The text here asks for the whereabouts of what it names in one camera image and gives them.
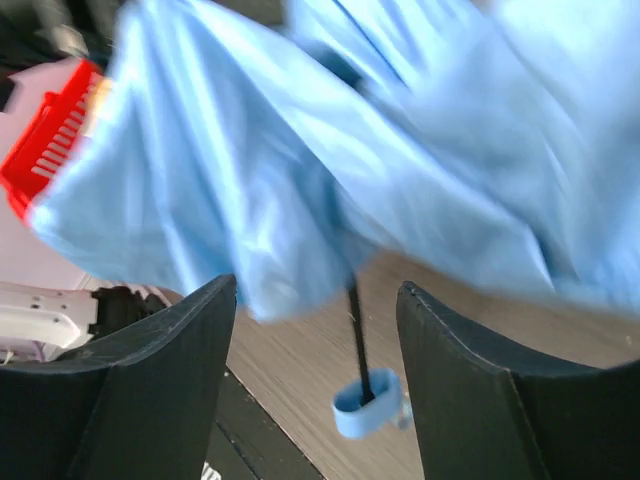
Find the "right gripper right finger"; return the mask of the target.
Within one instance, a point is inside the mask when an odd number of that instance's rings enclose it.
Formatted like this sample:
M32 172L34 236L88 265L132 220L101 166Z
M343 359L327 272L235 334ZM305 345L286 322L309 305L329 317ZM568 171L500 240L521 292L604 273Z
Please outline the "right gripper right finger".
M595 368L511 340L411 281L396 320L429 479L635 479L639 365Z

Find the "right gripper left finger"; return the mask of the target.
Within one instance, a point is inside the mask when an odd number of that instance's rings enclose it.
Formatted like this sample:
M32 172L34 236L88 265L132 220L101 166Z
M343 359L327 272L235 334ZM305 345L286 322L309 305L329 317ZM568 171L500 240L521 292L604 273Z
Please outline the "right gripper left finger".
M45 363L1 370L5 479L197 479L236 311L218 277Z

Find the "light blue folding umbrella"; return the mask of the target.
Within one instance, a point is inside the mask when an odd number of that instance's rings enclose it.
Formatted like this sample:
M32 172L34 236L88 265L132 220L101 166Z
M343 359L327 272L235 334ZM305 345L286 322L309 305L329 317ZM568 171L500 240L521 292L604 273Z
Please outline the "light blue folding umbrella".
M635 1L130 1L111 88L28 214L88 273L253 318L377 251L480 290L639 310Z

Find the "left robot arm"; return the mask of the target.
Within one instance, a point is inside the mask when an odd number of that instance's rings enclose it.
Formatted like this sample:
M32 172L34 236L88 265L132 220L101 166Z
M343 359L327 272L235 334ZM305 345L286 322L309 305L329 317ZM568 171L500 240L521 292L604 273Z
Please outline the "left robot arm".
M1 363L48 362L164 308L128 286L57 290L1 284Z

